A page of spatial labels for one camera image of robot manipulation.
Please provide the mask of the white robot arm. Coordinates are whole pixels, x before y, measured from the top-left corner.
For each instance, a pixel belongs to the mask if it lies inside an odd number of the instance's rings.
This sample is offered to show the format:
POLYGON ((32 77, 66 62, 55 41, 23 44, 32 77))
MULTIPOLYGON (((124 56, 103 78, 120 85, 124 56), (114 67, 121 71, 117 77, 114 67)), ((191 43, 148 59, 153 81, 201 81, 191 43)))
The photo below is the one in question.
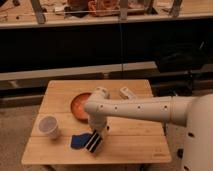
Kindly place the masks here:
POLYGON ((186 128, 180 171, 213 171, 213 94, 117 100, 97 87, 85 102, 89 125, 101 132, 108 117, 172 123, 186 128))

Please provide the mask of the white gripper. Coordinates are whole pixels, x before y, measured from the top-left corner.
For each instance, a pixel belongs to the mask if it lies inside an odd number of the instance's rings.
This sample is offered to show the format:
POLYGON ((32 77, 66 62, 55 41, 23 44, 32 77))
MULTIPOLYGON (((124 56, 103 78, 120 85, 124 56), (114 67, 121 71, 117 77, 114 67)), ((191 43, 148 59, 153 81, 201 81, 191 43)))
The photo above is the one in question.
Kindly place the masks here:
POLYGON ((103 138, 97 132, 102 132, 105 129, 107 126, 107 118, 105 116, 90 116, 88 123, 90 128, 95 131, 86 142, 85 148, 91 153, 94 153, 103 140, 103 138))

